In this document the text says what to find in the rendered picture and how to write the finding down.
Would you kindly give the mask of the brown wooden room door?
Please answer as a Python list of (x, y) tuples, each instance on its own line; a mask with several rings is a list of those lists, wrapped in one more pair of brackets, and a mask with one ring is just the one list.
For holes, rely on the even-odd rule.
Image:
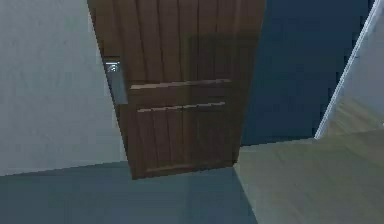
[(86, 0), (135, 179), (233, 166), (267, 0)]

